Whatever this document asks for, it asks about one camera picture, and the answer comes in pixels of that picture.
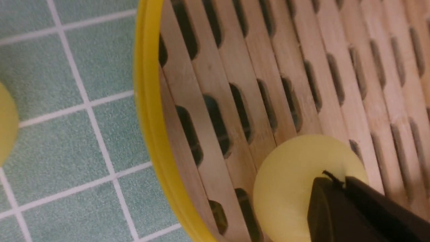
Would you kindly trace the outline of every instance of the slotted opening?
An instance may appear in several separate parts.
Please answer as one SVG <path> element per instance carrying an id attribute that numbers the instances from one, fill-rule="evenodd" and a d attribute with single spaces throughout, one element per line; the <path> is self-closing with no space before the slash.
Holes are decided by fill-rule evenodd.
<path id="1" fill-rule="evenodd" d="M 246 227 L 248 228 L 251 240 L 252 242 L 258 242 L 261 239 L 260 228 L 258 227 L 257 220 L 254 217 L 248 194 L 246 194 L 246 192 L 240 188 L 235 189 L 235 192 L 242 210 L 243 217 L 245 218 Z"/>
<path id="2" fill-rule="evenodd" d="M 167 63 L 167 50 L 166 46 L 164 45 L 164 40 L 160 35 L 159 45 L 158 45 L 158 62 L 160 63 L 161 67 L 164 67 Z"/>
<path id="3" fill-rule="evenodd" d="M 261 80 L 257 79 L 258 88 L 260 89 L 261 97 L 263 98 L 264 107 L 266 108 L 267 118 L 269 119 L 270 127 L 272 131 L 276 131 L 278 128 L 278 121 L 276 120 L 275 112 L 273 111 L 272 101 L 267 93 L 266 84 Z"/>
<path id="4" fill-rule="evenodd" d="M 418 161 L 420 162 L 421 174 L 424 180 L 424 187 L 426 189 L 427 197 L 430 196 L 430 187 L 429 187 L 429 177 L 427 175 L 426 166 L 425 166 L 425 158 L 424 158 L 424 148 L 421 143 L 420 133 L 418 131 L 417 123 L 412 118 L 409 118 L 409 123 L 411 125 L 412 136 L 414 138 L 415 148 L 417 150 Z"/>
<path id="5" fill-rule="evenodd" d="M 228 137 L 227 129 L 225 128 L 224 121 L 222 120 L 218 103 L 211 96 L 203 95 L 203 98 L 205 100 L 206 108 L 208 109 L 212 125 L 218 138 L 218 143 L 221 147 L 222 154 L 225 158 L 227 158 L 230 154 L 230 138 Z"/>
<path id="6" fill-rule="evenodd" d="M 360 158 L 361 162 L 363 162 L 363 157 L 361 156 L 361 150 L 357 142 L 355 142 L 354 140 L 349 140 L 349 141 L 350 141 L 351 150 L 354 151 L 357 157 Z"/>
<path id="7" fill-rule="evenodd" d="M 411 34 L 412 45 L 414 47 L 415 59 L 417 61 L 418 73 L 420 77 L 424 74 L 425 71 L 425 63 L 424 56 L 421 49 L 420 39 L 418 37 L 418 33 L 414 28 L 409 28 L 409 33 Z"/>
<path id="8" fill-rule="evenodd" d="M 176 112 L 181 120 L 182 128 L 184 129 L 188 145 L 190 146 L 191 153 L 193 154 L 194 162 L 196 162 L 196 166 L 199 166 L 203 160 L 203 151 L 202 147 L 200 147 L 190 113 L 181 106 L 176 106 Z"/>
<path id="9" fill-rule="evenodd" d="M 233 0 L 233 4 L 237 19 L 240 23 L 240 28 L 242 29 L 243 37 L 246 37 L 248 35 L 248 22 L 246 21 L 245 15 L 243 14 L 242 3 L 240 0 Z"/>
<path id="10" fill-rule="evenodd" d="M 367 86 L 364 79 L 363 66 L 361 65 L 360 55 L 354 47 L 349 48 L 349 53 L 351 57 L 352 64 L 355 70 L 355 76 L 357 78 L 358 88 L 360 90 L 361 99 L 366 98 Z"/>
<path id="11" fill-rule="evenodd" d="M 307 80 L 309 81 L 310 91 L 312 92 L 313 101 L 315 102 L 316 111 L 319 113 L 323 106 L 321 96 L 315 85 L 315 73 L 311 63 L 307 60 L 303 61 L 304 69 L 306 70 Z"/>
<path id="12" fill-rule="evenodd" d="M 370 137 L 372 138 L 373 148 L 375 149 L 376 161 L 378 163 L 378 168 L 379 168 L 379 174 L 381 174 L 382 181 L 386 181 L 386 174 L 384 173 L 386 169 L 385 167 L 383 167 L 384 164 L 381 162 L 383 160 L 381 143 L 379 142 L 378 137 L 376 137 L 376 135 L 374 135 L 373 133 L 370 134 Z M 384 188 L 384 191 L 388 191 L 387 185 L 384 182 L 382 182 L 382 186 Z"/>
<path id="13" fill-rule="evenodd" d="M 336 5 L 338 6 L 338 9 L 342 9 L 342 6 L 344 4 L 344 0 L 336 0 Z"/>
<path id="14" fill-rule="evenodd" d="M 251 126 L 249 125 L 248 115 L 246 114 L 245 105 L 243 104 L 242 95 L 239 89 L 230 83 L 231 93 L 233 94 L 234 103 L 236 104 L 237 112 L 239 113 L 240 123 L 242 124 L 243 132 L 245 133 L 248 143 L 251 142 Z"/>
<path id="15" fill-rule="evenodd" d="M 203 0 L 205 6 L 206 15 L 208 16 L 209 24 L 211 25 L 212 34 L 214 35 L 216 45 L 218 48 L 221 46 L 222 33 L 216 11 L 212 0 Z"/>
<path id="16" fill-rule="evenodd" d="M 175 11 L 176 19 L 178 20 L 179 27 L 184 38 L 185 45 L 187 46 L 190 59 L 196 58 L 198 53 L 198 45 L 196 36 L 194 35 L 193 28 L 191 27 L 190 19 L 188 18 L 187 10 L 182 0 L 172 1 L 173 9 Z"/>
<path id="17" fill-rule="evenodd" d="M 312 0 L 312 7 L 315 13 L 319 11 L 319 0 Z"/>
<path id="18" fill-rule="evenodd" d="M 330 72 L 332 74 L 333 83 L 335 84 L 339 104 L 342 106 L 345 101 L 345 92 L 344 88 L 342 87 L 338 64 L 332 54 L 327 54 L 327 61 L 329 62 Z"/>
<path id="19" fill-rule="evenodd" d="M 403 150 L 403 143 L 402 143 L 402 138 L 400 137 L 399 129 L 393 124 L 391 124 L 391 133 L 393 134 L 393 138 L 394 138 L 394 148 L 396 149 L 397 159 L 399 160 L 400 173 L 402 174 L 403 185 L 406 188 L 406 195 L 408 197 L 408 200 L 411 201 L 412 191 L 410 190 L 411 186 L 409 184 L 410 179 L 408 177 L 406 155 L 405 155 L 405 151 Z"/>
<path id="20" fill-rule="evenodd" d="M 400 84 L 405 85 L 405 67 L 403 66 L 403 58 L 399 50 L 399 42 L 396 37 L 391 37 L 391 47 L 394 53 L 394 60 L 396 61 L 396 69 L 399 74 Z"/>
<path id="21" fill-rule="evenodd" d="M 227 217 L 225 216 L 224 209 L 221 204 L 212 200 L 209 200 L 209 205 L 211 206 L 218 232 L 224 235 L 228 228 Z"/>
<path id="22" fill-rule="evenodd" d="M 291 17 L 294 18 L 296 15 L 296 9 L 295 9 L 295 5 L 292 2 L 292 0 L 286 0 L 287 3 L 287 7 L 288 7 L 288 12 L 290 13 Z"/>
<path id="23" fill-rule="evenodd" d="M 374 40 L 370 41 L 370 48 L 372 50 L 373 60 L 375 62 L 375 67 L 376 67 L 376 72 L 378 74 L 379 82 L 381 83 L 382 89 L 384 89 L 385 83 L 386 83 L 384 69 L 382 67 L 382 60 L 381 60 L 381 55 L 379 53 L 378 45 Z"/>
<path id="24" fill-rule="evenodd" d="M 290 108 L 291 116 L 294 121 L 294 126 L 296 131 L 299 132 L 303 121 L 297 96 L 294 89 L 292 88 L 291 81 L 287 78 L 281 78 L 281 80 L 284 87 L 285 96 L 287 97 L 288 107 Z"/>
<path id="25" fill-rule="evenodd" d="M 269 36 L 273 36 L 273 20 L 272 20 L 272 14 L 269 9 L 269 2 L 267 0 L 258 0 L 260 2 L 260 7 L 263 12 L 264 17 L 264 23 L 266 24 L 267 32 L 269 33 Z"/>

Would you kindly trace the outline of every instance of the floor tile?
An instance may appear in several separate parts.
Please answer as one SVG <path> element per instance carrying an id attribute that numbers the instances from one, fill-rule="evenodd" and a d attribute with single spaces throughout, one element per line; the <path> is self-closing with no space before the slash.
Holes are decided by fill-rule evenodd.
<path id="1" fill-rule="evenodd" d="M 0 213 L 8 211 L 10 208 L 11 207 L 10 207 L 9 200 L 7 200 L 7 196 L 6 196 L 6 193 L 4 192 L 4 188 L 0 183 Z"/>
<path id="2" fill-rule="evenodd" d="M 54 0 L 54 2 L 63 24 L 134 9 L 138 4 L 138 0 Z"/>
<path id="3" fill-rule="evenodd" d="M 82 103 L 58 35 L 2 46 L 0 56 L 21 121 Z"/>
<path id="4" fill-rule="evenodd" d="M 188 237 L 184 229 L 180 228 L 156 239 L 150 240 L 150 242 L 192 242 L 192 240 Z"/>
<path id="5" fill-rule="evenodd" d="M 152 167 L 119 179 L 140 237 L 178 223 Z"/>
<path id="6" fill-rule="evenodd" d="M 45 0 L 2 0 L 0 38 L 54 26 Z"/>
<path id="7" fill-rule="evenodd" d="M 108 175 L 86 111 L 20 129 L 3 168 L 20 205 Z"/>
<path id="8" fill-rule="evenodd" d="M 112 183 L 23 212 L 33 242 L 133 241 Z"/>
<path id="9" fill-rule="evenodd" d="M 116 172 L 150 160 L 132 96 L 96 106 L 94 113 Z"/>
<path id="10" fill-rule="evenodd" d="M 134 17 L 66 33 L 90 100 L 133 89 Z"/>
<path id="11" fill-rule="evenodd" d="M 15 216 L 9 216 L 0 220 L 0 241 L 25 242 L 24 235 Z"/>

